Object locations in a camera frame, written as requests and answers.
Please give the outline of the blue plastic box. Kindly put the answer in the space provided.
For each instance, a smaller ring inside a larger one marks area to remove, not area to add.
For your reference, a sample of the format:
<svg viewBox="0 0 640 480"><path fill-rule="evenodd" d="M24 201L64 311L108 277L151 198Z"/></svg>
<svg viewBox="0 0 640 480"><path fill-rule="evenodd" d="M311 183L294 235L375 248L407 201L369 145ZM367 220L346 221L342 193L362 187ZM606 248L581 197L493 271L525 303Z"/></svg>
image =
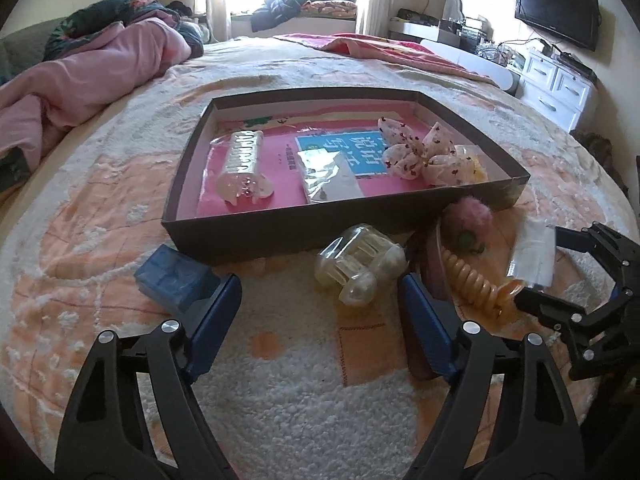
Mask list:
<svg viewBox="0 0 640 480"><path fill-rule="evenodd" d="M134 272L134 281L143 295L170 313L186 313L220 284L211 268L165 244Z"/></svg>

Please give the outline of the yellow item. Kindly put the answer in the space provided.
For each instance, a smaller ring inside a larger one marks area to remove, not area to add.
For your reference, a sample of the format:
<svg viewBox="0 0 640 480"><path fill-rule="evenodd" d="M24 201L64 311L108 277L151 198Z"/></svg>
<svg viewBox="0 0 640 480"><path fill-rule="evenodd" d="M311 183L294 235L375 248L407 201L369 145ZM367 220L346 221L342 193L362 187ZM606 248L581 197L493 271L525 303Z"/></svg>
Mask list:
<svg viewBox="0 0 640 480"><path fill-rule="evenodd" d="M483 183L489 180L487 170L480 160L484 152L476 145L456 146L456 154L461 160L461 177L463 184Z"/></svg>

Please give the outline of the floral fabric bow scrunchie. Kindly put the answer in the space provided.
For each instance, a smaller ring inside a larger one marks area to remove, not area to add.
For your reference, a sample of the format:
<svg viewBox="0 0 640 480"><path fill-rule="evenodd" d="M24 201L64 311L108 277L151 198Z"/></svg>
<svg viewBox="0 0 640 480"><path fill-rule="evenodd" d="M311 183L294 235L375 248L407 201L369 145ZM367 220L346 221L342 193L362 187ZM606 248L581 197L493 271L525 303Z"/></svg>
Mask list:
<svg viewBox="0 0 640 480"><path fill-rule="evenodd" d="M425 136L419 136L404 122L381 117L378 131L386 145L382 164L390 176L407 181L422 178L428 188L466 185L460 180L458 144L439 122Z"/></svg>

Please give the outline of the clear pearl hair claw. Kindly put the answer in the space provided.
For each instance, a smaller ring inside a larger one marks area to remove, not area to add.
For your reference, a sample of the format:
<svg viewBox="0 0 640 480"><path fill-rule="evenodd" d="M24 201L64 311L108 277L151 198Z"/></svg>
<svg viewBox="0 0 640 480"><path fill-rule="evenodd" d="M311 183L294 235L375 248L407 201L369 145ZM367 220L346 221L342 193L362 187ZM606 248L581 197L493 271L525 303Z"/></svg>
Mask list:
<svg viewBox="0 0 640 480"><path fill-rule="evenodd" d="M314 277L323 287L339 287L338 300L346 307L361 308L407 266L404 248L373 226L358 224L318 253Z"/></svg>

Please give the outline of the small clear plastic packet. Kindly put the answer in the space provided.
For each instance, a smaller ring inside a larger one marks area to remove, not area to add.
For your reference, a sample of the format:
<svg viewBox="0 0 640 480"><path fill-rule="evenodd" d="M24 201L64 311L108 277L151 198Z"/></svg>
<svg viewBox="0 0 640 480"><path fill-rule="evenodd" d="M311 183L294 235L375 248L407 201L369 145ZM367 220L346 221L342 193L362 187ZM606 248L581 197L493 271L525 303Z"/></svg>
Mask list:
<svg viewBox="0 0 640 480"><path fill-rule="evenodd" d="M296 157L308 204L363 198L358 180L342 152L315 148L299 151Z"/></svg>

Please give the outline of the white comb hair clip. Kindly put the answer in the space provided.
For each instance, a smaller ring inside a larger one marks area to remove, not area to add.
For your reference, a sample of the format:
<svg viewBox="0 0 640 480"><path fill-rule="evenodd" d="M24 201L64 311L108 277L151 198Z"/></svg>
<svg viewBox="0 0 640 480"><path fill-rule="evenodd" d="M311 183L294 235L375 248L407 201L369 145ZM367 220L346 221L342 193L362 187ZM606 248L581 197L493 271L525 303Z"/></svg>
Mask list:
<svg viewBox="0 0 640 480"><path fill-rule="evenodd" d="M262 130L235 131L220 170L216 192L232 206L248 198L254 204L273 194L273 185L260 170Z"/></svg>

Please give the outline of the clear plastic bag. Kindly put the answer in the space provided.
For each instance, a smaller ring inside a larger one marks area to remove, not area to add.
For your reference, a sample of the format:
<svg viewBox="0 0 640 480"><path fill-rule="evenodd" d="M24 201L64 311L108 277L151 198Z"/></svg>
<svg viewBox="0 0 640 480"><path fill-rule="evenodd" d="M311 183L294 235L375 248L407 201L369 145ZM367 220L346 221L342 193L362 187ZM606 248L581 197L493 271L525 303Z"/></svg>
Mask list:
<svg viewBox="0 0 640 480"><path fill-rule="evenodd" d="M555 262L555 226L541 218L525 217L516 233L506 276L530 287L552 285Z"/></svg>

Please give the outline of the white drawer cabinet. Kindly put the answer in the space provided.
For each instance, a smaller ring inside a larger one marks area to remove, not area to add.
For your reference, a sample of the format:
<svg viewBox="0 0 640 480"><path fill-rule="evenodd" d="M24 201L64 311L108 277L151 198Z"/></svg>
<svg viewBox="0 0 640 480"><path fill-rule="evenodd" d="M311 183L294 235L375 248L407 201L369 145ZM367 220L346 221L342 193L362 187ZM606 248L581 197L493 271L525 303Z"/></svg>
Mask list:
<svg viewBox="0 0 640 480"><path fill-rule="evenodd" d="M530 50L516 96L566 132L591 126L597 110L597 87L553 58Z"/></svg>

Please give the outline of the dark shallow cardboard tray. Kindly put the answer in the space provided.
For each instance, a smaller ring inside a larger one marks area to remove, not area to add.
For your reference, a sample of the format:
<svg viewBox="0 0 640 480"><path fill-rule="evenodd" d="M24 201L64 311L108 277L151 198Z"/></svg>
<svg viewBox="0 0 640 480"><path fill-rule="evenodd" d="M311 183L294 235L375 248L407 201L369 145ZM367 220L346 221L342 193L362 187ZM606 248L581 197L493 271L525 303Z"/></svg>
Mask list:
<svg viewBox="0 0 640 480"><path fill-rule="evenodd" d="M442 129L458 154L398 176L384 122L399 122L417 141ZM223 263L318 247L359 223L411 231L465 195L506 209L528 178L484 132L419 91L258 91L210 101L162 223L179 252Z"/></svg>

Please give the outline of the black flat television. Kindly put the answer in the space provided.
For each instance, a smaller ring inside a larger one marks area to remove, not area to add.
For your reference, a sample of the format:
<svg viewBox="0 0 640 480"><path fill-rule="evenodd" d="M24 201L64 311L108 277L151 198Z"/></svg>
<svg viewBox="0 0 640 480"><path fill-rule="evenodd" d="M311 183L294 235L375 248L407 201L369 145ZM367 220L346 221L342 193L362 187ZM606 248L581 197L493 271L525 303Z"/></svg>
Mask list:
<svg viewBox="0 0 640 480"><path fill-rule="evenodd" d="M602 22L599 0L515 0L514 18L594 52Z"/></svg>

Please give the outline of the pink and blue book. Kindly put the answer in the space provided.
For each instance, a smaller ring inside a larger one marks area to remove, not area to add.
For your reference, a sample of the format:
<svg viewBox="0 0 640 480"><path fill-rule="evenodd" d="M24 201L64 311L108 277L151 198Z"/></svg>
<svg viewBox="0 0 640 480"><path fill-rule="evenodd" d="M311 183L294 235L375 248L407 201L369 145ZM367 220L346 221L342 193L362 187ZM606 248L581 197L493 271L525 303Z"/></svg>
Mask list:
<svg viewBox="0 0 640 480"><path fill-rule="evenodd" d="M424 171L456 154L441 123L322 110L221 122L208 144L195 213L200 218L419 191L442 184Z"/></svg>

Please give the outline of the white desk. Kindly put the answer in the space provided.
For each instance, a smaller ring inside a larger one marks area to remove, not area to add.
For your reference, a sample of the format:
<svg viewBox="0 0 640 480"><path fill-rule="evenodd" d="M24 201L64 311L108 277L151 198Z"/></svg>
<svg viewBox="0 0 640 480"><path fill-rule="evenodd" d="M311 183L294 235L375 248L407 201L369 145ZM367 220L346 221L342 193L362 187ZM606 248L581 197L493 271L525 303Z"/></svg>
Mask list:
<svg viewBox="0 0 640 480"><path fill-rule="evenodd" d="M413 41L470 72L489 77L499 88L514 96L520 77L507 68L463 49L459 26L434 16L401 8L388 23L390 39Z"/></svg>

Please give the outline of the pink quilt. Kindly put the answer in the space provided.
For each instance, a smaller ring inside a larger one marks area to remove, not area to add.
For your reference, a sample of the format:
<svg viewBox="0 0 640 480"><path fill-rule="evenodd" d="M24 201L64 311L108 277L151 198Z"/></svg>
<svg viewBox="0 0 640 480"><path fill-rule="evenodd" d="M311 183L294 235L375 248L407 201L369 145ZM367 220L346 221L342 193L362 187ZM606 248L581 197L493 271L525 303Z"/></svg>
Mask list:
<svg viewBox="0 0 640 480"><path fill-rule="evenodd" d="M62 136L171 66L192 49L159 18L111 26L101 47L41 62L1 86L1 153L17 148L37 168Z"/></svg>

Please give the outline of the red pink blanket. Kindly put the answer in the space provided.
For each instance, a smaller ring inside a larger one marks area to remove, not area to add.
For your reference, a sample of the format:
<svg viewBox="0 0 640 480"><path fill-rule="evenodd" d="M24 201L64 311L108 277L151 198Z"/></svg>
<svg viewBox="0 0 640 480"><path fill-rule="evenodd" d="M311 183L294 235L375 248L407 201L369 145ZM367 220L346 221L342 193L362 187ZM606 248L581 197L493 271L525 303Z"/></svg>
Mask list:
<svg viewBox="0 0 640 480"><path fill-rule="evenodd" d="M416 68L424 72L459 76L474 81L490 82L488 76L467 70L463 66L446 60L442 56L409 41L390 40L377 36L358 35L344 32L334 35L285 34L276 35L274 39L300 44L303 47L318 51L359 58L360 60L378 60L406 67Z"/></svg>

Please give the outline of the colourful folded blanket on sill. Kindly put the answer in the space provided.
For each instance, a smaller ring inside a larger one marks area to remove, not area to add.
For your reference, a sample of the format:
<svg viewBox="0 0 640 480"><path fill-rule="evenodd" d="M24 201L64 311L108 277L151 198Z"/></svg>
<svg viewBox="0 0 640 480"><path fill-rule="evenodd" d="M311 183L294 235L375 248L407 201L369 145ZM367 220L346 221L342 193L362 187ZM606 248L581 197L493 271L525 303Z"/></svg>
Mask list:
<svg viewBox="0 0 640 480"><path fill-rule="evenodd" d="M300 8L299 15L303 18L336 18L355 21L357 5L349 0L307 1Z"/></svg>

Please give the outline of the grey upholstered headboard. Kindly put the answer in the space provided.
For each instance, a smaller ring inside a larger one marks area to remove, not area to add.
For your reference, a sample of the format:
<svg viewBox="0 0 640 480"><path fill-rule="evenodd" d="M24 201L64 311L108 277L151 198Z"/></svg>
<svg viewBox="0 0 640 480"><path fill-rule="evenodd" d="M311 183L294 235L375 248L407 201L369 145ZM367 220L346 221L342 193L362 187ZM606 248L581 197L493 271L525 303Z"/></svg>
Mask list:
<svg viewBox="0 0 640 480"><path fill-rule="evenodd" d="M8 81L44 60L49 38L65 18L41 22L12 32L1 39L1 83Z"/></svg>

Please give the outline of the dark floral blanket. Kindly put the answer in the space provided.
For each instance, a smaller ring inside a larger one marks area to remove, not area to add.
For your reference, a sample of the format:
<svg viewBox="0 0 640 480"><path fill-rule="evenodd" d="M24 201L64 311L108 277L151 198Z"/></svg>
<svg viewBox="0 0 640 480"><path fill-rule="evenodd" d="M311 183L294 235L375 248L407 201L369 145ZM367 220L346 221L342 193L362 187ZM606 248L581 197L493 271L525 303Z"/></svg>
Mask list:
<svg viewBox="0 0 640 480"><path fill-rule="evenodd" d="M192 16L190 6L179 0L168 6L158 0L101 0L75 11L55 27L44 46L43 59L53 61L102 48L125 27L149 18L175 29L191 48L191 58L199 58L204 41L198 25L189 22Z"/></svg>

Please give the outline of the dark jacket on sill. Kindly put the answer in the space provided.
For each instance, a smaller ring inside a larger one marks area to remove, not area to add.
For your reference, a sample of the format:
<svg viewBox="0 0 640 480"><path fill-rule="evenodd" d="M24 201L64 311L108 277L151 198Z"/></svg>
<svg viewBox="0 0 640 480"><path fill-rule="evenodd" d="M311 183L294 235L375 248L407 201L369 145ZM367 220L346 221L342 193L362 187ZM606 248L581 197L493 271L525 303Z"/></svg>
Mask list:
<svg viewBox="0 0 640 480"><path fill-rule="evenodd" d="M250 16L252 32L262 32L297 18L303 5L317 0L265 0Z"/></svg>

